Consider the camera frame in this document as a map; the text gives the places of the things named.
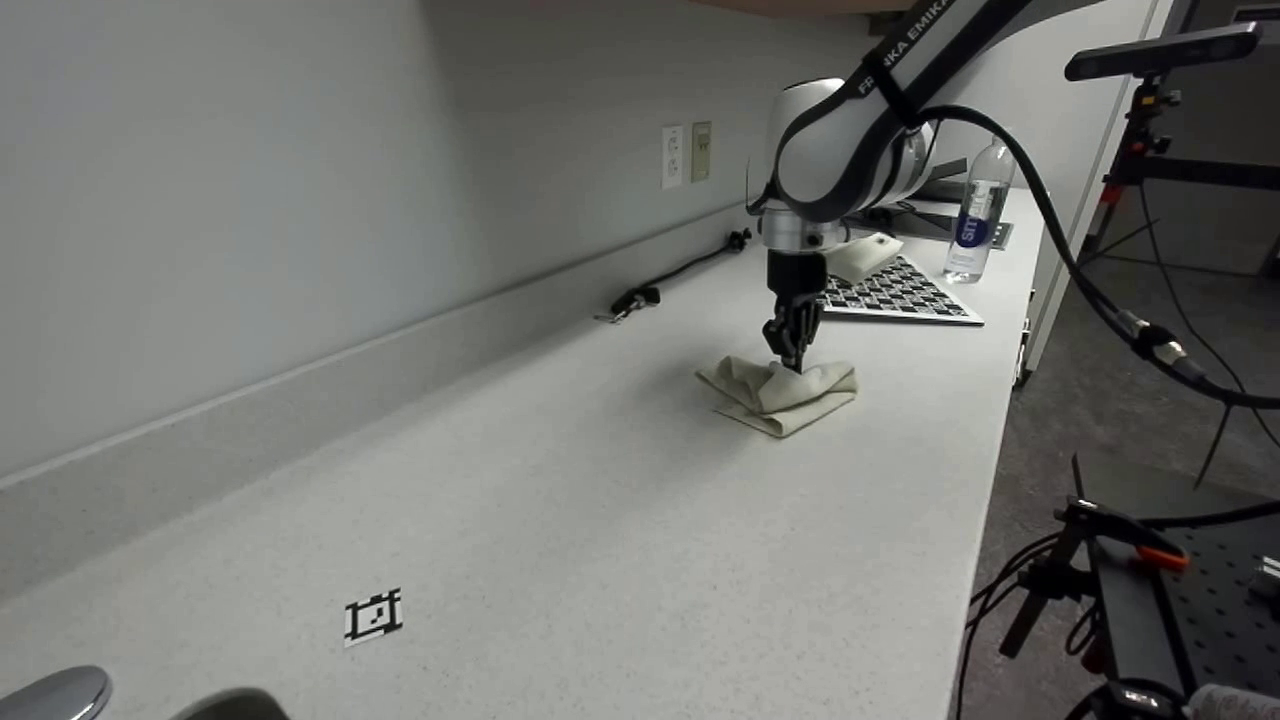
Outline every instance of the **electrical cord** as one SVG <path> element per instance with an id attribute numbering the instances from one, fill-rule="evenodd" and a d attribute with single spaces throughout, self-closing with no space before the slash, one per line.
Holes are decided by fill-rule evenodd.
<path id="1" fill-rule="evenodd" d="M 1098 261 L 1109 261 L 1109 262 L 1153 262 L 1153 267 L 1156 267 L 1153 256 L 1098 256 Z M 1167 261 L 1167 267 L 1175 267 L 1175 272 L 1195 272 L 1195 277 L 1238 277 L 1238 272 L 1195 267 L 1195 262 L 1175 262 L 1175 261 Z"/>
<path id="2" fill-rule="evenodd" d="M 1069 654 L 1089 650 L 1089 642 L 1090 642 L 1094 630 L 1098 630 L 1098 619 L 1102 619 L 1102 606 L 1098 606 L 1098 603 L 1089 603 L 1089 611 L 1073 624 L 1073 630 L 1069 630 L 1069 641 L 1064 641 L 1064 650 L 1069 650 Z"/>
<path id="3" fill-rule="evenodd" d="M 621 295 L 609 304 L 605 316 L 609 316 L 613 323 L 621 323 L 621 319 L 627 319 L 633 313 L 643 313 L 643 306 L 659 304 L 659 300 L 664 300 L 659 283 L 668 283 L 668 279 L 675 279 L 675 277 L 682 277 L 682 272 L 691 272 L 691 267 L 698 267 L 698 262 L 710 262 L 710 261 L 719 261 L 719 256 L 735 256 L 735 253 L 746 248 L 746 241 L 752 241 L 752 233 L 729 233 L 719 248 L 710 248 L 710 253 L 705 253 L 705 256 L 691 256 L 691 261 L 682 261 L 682 262 L 675 262 L 675 267 L 668 267 L 668 272 L 659 272 L 659 277 L 647 277 L 643 283 L 621 290 Z"/>
<path id="4" fill-rule="evenodd" d="M 1213 430 L 1213 438 L 1206 438 L 1206 453 L 1205 453 L 1201 471 L 1195 471 L 1195 484 L 1192 484 L 1195 493 L 1205 487 L 1206 469 L 1213 469 L 1216 453 L 1224 447 L 1233 412 L 1237 412 L 1237 402 L 1224 402 L 1224 415 L 1216 420 L 1216 430 Z"/>
<path id="5" fill-rule="evenodd" d="M 1021 571 L 1051 550 L 1061 530 L 1040 535 L 1024 542 L 1017 556 L 1002 560 L 993 585 L 969 594 L 969 624 L 965 624 L 965 642 L 958 642 L 958 668 L 956 668 L 956 694 L 951 694 L 951 720 L 965 720 L 965 683 L 969 683 L 969 658 L 971 658 L 971 641 L 979 624 L 1021 588 Z"/>
<path id="6" fill-rule="evenodd" d="M 1131 227 L 1131 233 L 1116 234 L 1112 243 L 1102 243 L 1102 248 L 1089 253 L 1083 261 L 1102 261 L 1102 256 L 1112 256 L 1118 243 L 1140 241 L 1147 227 L 1153 227 L 1153 224 L 1140 224 L 1140 227 Z"/>
<path id="7" fill-rule="evenodd" d="M 1167 261 L 1165 261 L 1165 243 L 1158 243 L 1158 233 L 1156 233 L 1156 221 L 1153 221 L 1153 198 L 1147 198 L 1147 188 L 1140 184 L 1137 188 L 1137 198 L 1142 209 L 1142 227 L 1147 227 L 1147 243 L 1153 243 L 1153 261 L 1158 267 L 1158 279 L 1167 287 L 1167 300 L 1170 300 L 1170 313 L 1178 316 L 1178 323 L 1187 328 L 1187 334 L 1233 377 L 1237 392 L 1242 392 L 1242 377 L 1228 363 L 1228 355 L 1201 330 L 1201 323 L 1192 323 L 1192 313 L 1183 304 L 1183 290 L 1175 287 L 1170 272 L 1167 272 Z M 1262 436 L 1280 447 L 1280 436 L 1270 430 L 1270 425 L 1262 420 L 1259 408 L 1252 408 L 1252 420 L 1262 427 Z"/>
<path id="8" fill-rule="evenodd" d="M 1252 392 L 1237 392 L 1237 387 L 1213 384 L 1213 380 L 1201 373 L 1201 363 L 1183 352 L 1183 342 L 1178 342 L 1167 328 L 1158 328 L 1158 323 L 1153 323 L 1153 319 L 1142 319 L 1142 316 L 1131 316 L 1131 313 L 1116 306 L 1116 300 L 1109 300 L 1109 295 L 1083 277 L 1083 267 L 1073 261 L 1069 233 L 1064 233 L 1064 224 L 1061 224 L 1061 216 L 1057 216 L 1057 209 L 1051 209 L 1051 197 L 1049 197 L 1049 188 L 1044 188 L 1032 154 L 1024 150 L 1024 143 L 1021 143 L 1006 126 L 999 126 L 993 114 L 971 112 L 971 109 L 958 109 L 958 105 L 925 109 L 925 112 L 915 112 L 915 120 L 920 120 L 920 123 L 925 123 L 925 120 L 965 120 L 965 123 L 974 123 L 974 126 L 993 132 L 997 139 L 1002 139 L 1002 146 L 1010 150 L 1010 158 L 1021 162 L 1021 173 L 1024 173 L 1024 178 L 1029 178 L 1029 188 L 1032 188 L 1032 197 L 1035 197 L 1035 209 L 1040 209 L 1040 216 L 1044 216 L 1044 224 L 1049 224 L 1049 241 L 1051 241 L 1057 256 L 1064 261 L 1073 283 L 1079 287 L 1083 304 L 1089 304 L 1137 355 L 1153 361 L 1167 380 L 1175 380 L 1175 384 L 1183 384 L 1183 387 L 1192 387 L 1192 392 L 1201 392 L 1201 395 L 1213 395 L 1213 399 L 1224 399 L 1224 402 L 1242 402 L 1242 408 L 1280 408 L 1280 395 L 1252 395 Z"/>

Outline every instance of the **cable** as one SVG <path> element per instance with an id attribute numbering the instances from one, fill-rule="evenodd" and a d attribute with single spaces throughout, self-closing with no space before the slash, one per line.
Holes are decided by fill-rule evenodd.
<path id="1" fill-rule="evenodd" d="M 1178 323 L 1187 328 L 1187 334 L 1233 377 L 1237 392 L 1242 392 L 1242 377 L 1228 363 L 1228 355 L 1192 323 L 1192 313 L 1167 272 L 1167 261 L 1165 261 L 1165 248 L 1158 248 L 1158 234 L 1156 234 L 1156 221 L 1153 221 L 1153 198 L 1147 198 L 1147 184 L 1137 188 L 1137 198 L 1142 209 L 1142 227 L 1147 227 L 1147 243 L 1153 243 L 1153 261 L 1165 277 L 1165 287 L 1167 287 L 1167 300 L 1170 300 L 1170 313 L 1178 316 Z M 1270 430 L 1270 425 L 1262 420 L 1259 408 L 1252 408 L 1252 420 L 1262 427 L 1262 436 L 1280 447 L 1280 436 Z"/>
<path id="2" fill-rule="evenodd" d="M 1233 425 L 1233 402 L 1224 402 L 1224 415 L 1216 420 L 1216 430 L 1213 430 L 1213 438 L 1206 438 L 1206 453 L 1205 453 L 1205 459 L 1201 459 L 1201 471 L 1195 471 L 1195 493 L 1205 487 L 1205 478 L 1206 478 L 1206 469 L 1213 469 L 1213 459 L 1216 459 L 1216 447 L 1224 447 L 1224 436 L 1228 436 L 1228 425 Z"/>
<path id="3" fill-rule="evenodd" d="M 1089 650 L 1089 642 L 1094 641 L 1098 619 L 1102 619 L 1102 606 L 1098 606 L 1098 603 L 1089 603 L 1089 611 L 1073 624 L 1073 630 L 1069 630 L 1069 641 L 1064 641 L 1064 650 L 1069 650 L 1069 654 Z"/>
<path id="4" fill-rule="evenodd" d="M 621 323 L 621 319 L 627 319 L 633 313 L 659 304 L 659 300 L 664 300 L 659 283 L 668 283 L 668 279 L 675 279 L 675 277 L 682 277 L 682 272 L 691 272 L 691 267 L 698 267 L 698 262 L 710 262 L 710 261 L 719 261 L 719 256 L 735 256 L 735 253 L 746 248 L 746 241 L 752 241 L 752 233 L 729 233 L 719 248 L 710 248 L 710 253 L 705 253 L 705 256 L 691 256 L 691 261 L 682 261 L 682 262 L 675 262 L 675 267 L 668 267 L 668 272 L 659 272 L 659 277 L 647 277 L 643 283 L 633 283 L 627 290 L 621 290 L 621 295 L 609 304 L 605 316 L 609 316 L 613 323 Z"/>
<path id="5" fill-rule="evenodd" d="M 993 585 L 984 585 L 979 592 L 971 592 L 969 606 L 969 624 L 965 624 L 965 642 L 958 642 L 958 665 L 956 665 L 956 693 L 951 693 L 951 720 L 965 720 L 965 683 L 969 683 L 969 658 L 971 658 L 971 641 L 979 630 L 979 624 L 1021 588 L 1021 571 L 1035 560 L 1044 560 L 1051 550 L 1051 542 L 1061 541 L 1064 530 L 1049 530 L 1032 542 L 1024 542 L 1021 550 L 1010 550 L 1002 560 L 1002 569 L 997 571 Z"/>
<path id="6" fill-rule="evenodd" d="M 1224 402 L 1246 402 L 1246 408 L 1280 408 L 1280 395 L 1246 395 L 1246 392 L 1237 392 L 1237 387 L 1220 387 L 1213 384 L 1187 355 L 1183 346 L 1175 342 L 1175 334 L 1142 316 L 1131 316 L 1131 313 L 1118 313 L 1089 277 L 1083 267 L 1073 261 L 1073 248 L 1069 248 L 1069 233 L 1051 209 L 1051 197 L 1032 162 L 1032 154 L 1024 150 L 1024 143 L 999 126 L 993 114 L 984 112 L 971 112 L 971 109 L 958 109 L 958 105 L 935 105 L 935 109 L 925 109 L 915 114 L 920 123 L 925 120 L 965 120 L 965 123 L 974 123 L 984 132 L 993 132 L 997 139 L 1002 139 L 1002 146 L 1010 150 L 1010 158 L 1021 162 L 1035 205 L 1040 205 L 1040 216 L 1049 224 L 1049 241 L 1057 248 L 1057 256 L 1064 261 L 1073 283 L 1079 287 L 1079 295 L 1089 300 L 1089 306 L 1124 341 L 1131 342 L 1131 352 L 1140 352 L 1142 361 L 1153 361 L 1167 380 L 1201 392 L 1201 395 L 1213 395 L 1213 399 L 1224 399 Z"/>
<path id="7" fill-rule="evenodd" d="M 984 132 L 993 132 L 1006 150 L 1010 158 L 1021 162 L 1032 197 L 1035 197 L 1035 209 L 1044 216 L 1044 227 L 1049 227 L 1049 241 L 1057 248 L 1057 256 L 1064 261 L 1074 290 L 1083 295 L 1083 304 L 1124 341 L 1124 342 L 1140 342 L 1147 330 L 1156 330 L 1158 341 L 1158 328 L 1156 323 L 1142 323 L 1140 319 L 1140 334 L 1128 341 L 1128 328 L 1118 313 L 1089 277 L 1083 267 L 1073 261 L 1073 243 L 1069 243 L 1069 233 L 1051 209 L 1051 197 L 1029 154 L 1029 146 L 1006 132 L 999 126 L 993 114 L 984 112 L 971 112 L 971 109 L 958 109 L 958 105 L 935 105 L 935 109 L 925 109 L 915 120 L 965 120 L 965 123 L 974 123 Z M 1213 384 L 1205 373 L 1187 373 L 1187 363 L 1165 363 L 1165 361 L 1153 361 L 1167 380 L 1201 392 L 1201 395 L 1213 395 L 1213 399 L 1224 399 L 1224 402 L 1242 402 L 1242 408 L 1280 408 L 1280 395 L 1246 395 L 1246 392 L 1233 392 L 1233 387 L 1220 387 Z M 1254 503 L 1254 508 L 1237 508 L 1237 512 L 1216 512 L 1216 514 L 1165 514 L 1165 521 L 1147 521 L 1147 529 L 1206 529 L 1206 523 L 1242 523 L 1242 521 L 1259 521 L 1259 514 L 1280 514 L 1280 498 L 1270 503 Z"/>
<path id="8" fill-rule="evenodd" d="M 1089 497 L 1083 493 L 1083 471 L 1079 471 L 1079 456 L 1073 453 L 1073 487 L 1074 487 L 1074 497 Z"/>
<path id="9" fill-rule="evenodd" d="M 1098 256 L 1098 261 L 1109 261 L 1109 262 L 1153 262 L 1156 267 L 1156 261 L 1147 261 L 1147 256 Z M 1167 261 L 1167 267 L 1195 272 L 1195 277 L 1237 277 L 1238 279 L 1238 272 L 1195 267 L 1195 262 L 1175 262 L 1175 261 Z"/>
<path id="10" fill-rule="evenodd" d="M 1140 227 L 1131 227 L 1131 233 L 1116 234 L 1112 243 L 1102 243 L 1102 248 L 1089 253 L 1083 261 L 1102 261 L 1102 256 L 1112 256 L 1118 243 L 1128 243 L 1128 241 L 1142 234 L 1147 227 L 1153 227 L 1153 224 L 1140 224 Z"/>

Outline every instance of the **sink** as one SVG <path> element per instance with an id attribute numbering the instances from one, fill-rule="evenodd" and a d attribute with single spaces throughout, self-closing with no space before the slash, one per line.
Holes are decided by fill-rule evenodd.
<path id="1" fill-rule="evenodd" d="M 175 720 L 288 720 L 288 714 L 269 693 L 237 686 L 237 693 L 218 693 L 190 704 Z"/>

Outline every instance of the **white wall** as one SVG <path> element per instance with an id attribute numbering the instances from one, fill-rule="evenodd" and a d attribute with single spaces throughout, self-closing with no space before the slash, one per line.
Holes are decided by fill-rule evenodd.
<path id="1" fill-rule="evenodd" d="M 0 471 L 739 198 L 858 25 L 689 0 L 2 0 Z M 659 191 L 664 123 L 715 120 Z"/>

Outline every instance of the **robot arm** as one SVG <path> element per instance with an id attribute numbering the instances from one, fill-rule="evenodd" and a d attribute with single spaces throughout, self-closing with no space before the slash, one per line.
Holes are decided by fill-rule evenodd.
<path id="1" fill-rule="evenodd" d="M 931 126 L 915 123 L 915 112 L 1002 31 L 1079 4 L 1089 0 L 925 0 L 846 79 L 783 90 L 772 177 L 752 205 L 774 290 L 762 341 L 778 363 L 799 373 L 820 328 L 820 227 L 920 184 Z"/>

